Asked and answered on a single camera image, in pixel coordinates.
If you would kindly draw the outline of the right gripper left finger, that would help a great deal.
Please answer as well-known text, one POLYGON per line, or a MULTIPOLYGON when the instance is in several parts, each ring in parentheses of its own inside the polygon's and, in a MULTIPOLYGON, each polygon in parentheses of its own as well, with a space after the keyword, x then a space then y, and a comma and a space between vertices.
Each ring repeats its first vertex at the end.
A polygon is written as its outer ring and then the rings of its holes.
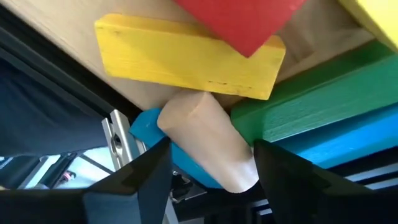
POLYGON ((83 196, 89 224, 161 224, 172 181, 170 139, 89 187, 83 196))

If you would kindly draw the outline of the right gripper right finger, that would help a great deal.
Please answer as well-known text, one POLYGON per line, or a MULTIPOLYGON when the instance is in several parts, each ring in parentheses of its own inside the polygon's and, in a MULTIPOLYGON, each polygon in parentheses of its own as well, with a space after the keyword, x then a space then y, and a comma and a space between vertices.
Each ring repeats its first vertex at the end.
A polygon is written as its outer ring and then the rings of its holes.
POLYGON ((371 190, 266 140, 254 141, 261 187, 277 223, 349 223, 371 190))

